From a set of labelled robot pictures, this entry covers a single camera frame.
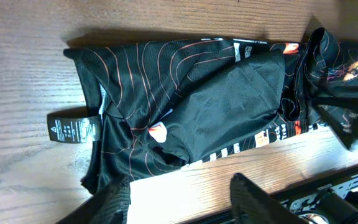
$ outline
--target black fabric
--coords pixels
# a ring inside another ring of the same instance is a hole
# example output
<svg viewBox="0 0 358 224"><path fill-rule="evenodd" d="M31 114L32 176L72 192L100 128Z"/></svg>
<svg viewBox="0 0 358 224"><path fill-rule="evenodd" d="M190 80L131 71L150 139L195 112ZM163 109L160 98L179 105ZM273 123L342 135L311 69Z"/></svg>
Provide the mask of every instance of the black fabric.
<svg viewBox="0 0 358 224"><path fill-rule="evenodd" d="M358 98L358 42L339 43L324 29L299 46L174 40L64 54L89 116L103 115L82 182L92 194L121 175L143 179L314 130L324 122L313 98ZM352 125L352 111L325 109L344 129ZM167 137L157 142L149 131L159 123Z"/></svg>

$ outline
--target folded black garment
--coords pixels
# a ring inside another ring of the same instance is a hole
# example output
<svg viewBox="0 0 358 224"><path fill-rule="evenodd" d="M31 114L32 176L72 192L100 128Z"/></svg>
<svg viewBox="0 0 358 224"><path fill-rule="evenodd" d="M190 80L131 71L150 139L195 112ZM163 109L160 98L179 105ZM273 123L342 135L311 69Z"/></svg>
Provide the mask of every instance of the folded black garment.
<svg viewBox="0 0 358 224"><path fill-rule="evenodd" d="M327 85L358 86L358 43L340 44L324 29L307 44L174 40L64 54L75 62L89 115L102 116L82 184L92 194L125 185L108 209L122 211L123 223L128 182L314 130L323 122L308 100L358 97ZM351 126L351 111L330 113Z"/></svg>

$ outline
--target wooden table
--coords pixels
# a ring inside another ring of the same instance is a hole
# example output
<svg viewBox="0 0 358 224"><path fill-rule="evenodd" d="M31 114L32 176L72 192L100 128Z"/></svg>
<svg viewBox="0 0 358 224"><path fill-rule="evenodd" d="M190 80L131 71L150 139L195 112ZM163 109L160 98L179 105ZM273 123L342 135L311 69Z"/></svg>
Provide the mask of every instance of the wooden table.
<svg viewBox="0 0 358 224"><path fill-rule="evenodd" d="M45 124L46 114L85 103L74 64L62 55L67 44L210 36L299 41L319 22L340 37L358 38L358 2L0 0L0 223L53 223L90 196L80 179L91 146L50 142ZM129 222L150 223L157 212L164 214L159 223L180 222L228 208L235 172L274 192L356 163L330 132L297 136L132 183ZM151 196L164 204L145 206Z"/></svg>

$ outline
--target black clothing label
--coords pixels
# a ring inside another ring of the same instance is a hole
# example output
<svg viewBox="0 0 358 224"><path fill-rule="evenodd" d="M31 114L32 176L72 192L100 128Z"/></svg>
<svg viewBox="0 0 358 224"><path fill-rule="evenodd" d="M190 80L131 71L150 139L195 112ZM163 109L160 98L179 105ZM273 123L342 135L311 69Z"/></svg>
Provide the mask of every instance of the black clothing label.
<svg viewBox="0 0 358 224"><path fill-rule="evenodd" d="M47 123L51 141L85 143L100 140L100 114L89 118L55 118L49 116Z"/></svg>

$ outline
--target wooden surface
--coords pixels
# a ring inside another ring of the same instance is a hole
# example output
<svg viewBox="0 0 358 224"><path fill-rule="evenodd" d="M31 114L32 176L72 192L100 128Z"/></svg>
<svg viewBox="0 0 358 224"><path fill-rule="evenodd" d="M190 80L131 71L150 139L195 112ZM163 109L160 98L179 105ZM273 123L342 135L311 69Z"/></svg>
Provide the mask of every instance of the wooden surface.
<svg viewBox="0 0 358 224"><path fill-rule="evenodd" d="M46 131L47 113L85 103L74 64L62 56L67 45L207 36L299 41L305 30L319 24L340 37L358 38L358 2L340 2L0 0L0 223L53 223L89 197L80 179L89 163L90 145L50 142ZM171 174L135 182L132 192L141 192L142 184L170 189L182 180L180 186L190 193L174 196L192 198L194 206L166 212L163 219L179 221L202 215L201 210L205 214L227 208L226 189L234 172L249 175L272 192L302 176L354 163L332 136L319 137L294 140L320 142L313 150L305 147L307 143L269 146L172 174L170 181L166 179ZM313 159L298 162L310 151ZM216 203L219 198L224 203ZM144 202L134 198L134 211ZM150 218L144 213L134 216Z"/></svg>

